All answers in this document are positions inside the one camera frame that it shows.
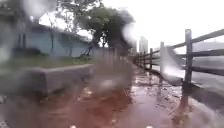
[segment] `tree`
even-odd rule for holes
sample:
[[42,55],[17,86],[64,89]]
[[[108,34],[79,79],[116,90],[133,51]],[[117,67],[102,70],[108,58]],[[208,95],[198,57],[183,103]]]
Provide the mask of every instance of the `tree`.
[[[72,26],[70,26],[70,32],[76,34],[78,28],[81,26],[81,19],[86,17],[87,12],[90,8],[97,7],[101,5],[101,0],[58,0],[57,14],[58,18],[62,18],[66,21],[67,18],[70,18],[69,21],[73,21]],[[73,20],[67,15],[63,15],[63,11],[72,12]]]
[[50,54],[52,54],[53,50],[54,50],[54,26],[55,26],[55,21],[53,21],[50,16],[49,16],[49,13],[47,13],[47,16],[48,16],[48,20],[51,24],[51,30],[50,30],[50,38],[51,38],[51,50],[50,50]]
[[124,40],[122,29],[134,19],[127,11],[100,6],[88,11],[87,14],[83,23],[87,30],[94,31],[93,44],[97,45],[102,41],[103,46],[108,44],[111,49],[128,51],[130,45]]

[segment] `foliage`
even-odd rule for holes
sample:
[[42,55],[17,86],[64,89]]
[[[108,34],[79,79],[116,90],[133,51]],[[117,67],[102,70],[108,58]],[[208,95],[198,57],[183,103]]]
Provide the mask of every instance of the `foliage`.
[[111,48],[117,48],[117,44],[128,49],[128,43],[123,39],[123,27],[133,22],[132,16],[125,10],[115,10],[104,6],[95,7],[88,11],[85,23],[85,29],[94,31],[93,43],[108,44]]
[[88,9],[101,4],[101,0],[58,0],[56,17],[66,21],[70,32],[77,32],[81,19],[86,16]]

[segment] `wet road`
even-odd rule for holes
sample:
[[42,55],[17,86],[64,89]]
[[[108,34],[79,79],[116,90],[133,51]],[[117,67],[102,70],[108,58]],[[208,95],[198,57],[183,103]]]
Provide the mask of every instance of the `wet road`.
[[[173,126],[169,115],[179,94],[168,86],[149,86],[149,77],[143,74],[135,73],[132,87],[103,96],[74,87],[41,101],[17,97],[7,101],[7,123],[10,128],[185,128]],[[153,76],[152,81],[157,83],[158,78]],[[191,128],[200,128],[205,121]]]

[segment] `railing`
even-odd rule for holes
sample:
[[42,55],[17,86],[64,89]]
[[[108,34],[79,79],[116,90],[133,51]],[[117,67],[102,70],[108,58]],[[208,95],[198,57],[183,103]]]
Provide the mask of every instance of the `railing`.
[[[192,71],[194,72],[201,72],[201,73],[209,73],[213,75],[220,75],[224,76],[224,69],[214,69],[214,68],[202,68],[202,67],[196,67],[192,65],[192,61],[194,57],[207,57],[207,56],[224,56],[224,49],[218,49],[218,50],[209,50],[209,51],[200,51],[200,52],[193,52],[192,51],[192,45],[194,43],[203,43],[202,41],[215,38],[224,35],[224,29],[197,37],[192,39],[191,37],[191,30],[186,29],[185,30],[185,42],[173,45],[171,46],[172,49],[176,49],[179,47],[186,46],[186,54],[180,54],[178,55],[181,58],[186,58],[185,66],[183,66],[183,69],[185,70],[185,76],[183,78],[183,81],[180,86],[182,86],[183,91],[188,90],[190,88],[191,79],[192,79]],[[155,71],[153,70],[152,66],[157,65],[160,66],[160,64],[153,63],[153,60],[155,59],[161,59],[161,55],[163,54],[164,43],[161,42],[161,48],[160,50],[153,51],[153,49],[150,49],[150,53],[146,54],[139,53],[135,56],[134,62],[139,67],[143,68],[147,71]],[[157,72],[162,79],[161,72],[163,71],[163,67],[160,66],[160,71]]]

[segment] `ground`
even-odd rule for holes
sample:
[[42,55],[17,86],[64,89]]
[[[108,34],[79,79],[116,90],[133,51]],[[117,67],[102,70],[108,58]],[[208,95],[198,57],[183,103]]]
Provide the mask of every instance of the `ground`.
[[165,82],[158,88],[158,82],[136,68],[129,89],[96,96],[76,86],[38,102],[16,97],[4,112],[10,128],[223,128],[217,114],[193,99],[178,125],[173,116],[180,88]]

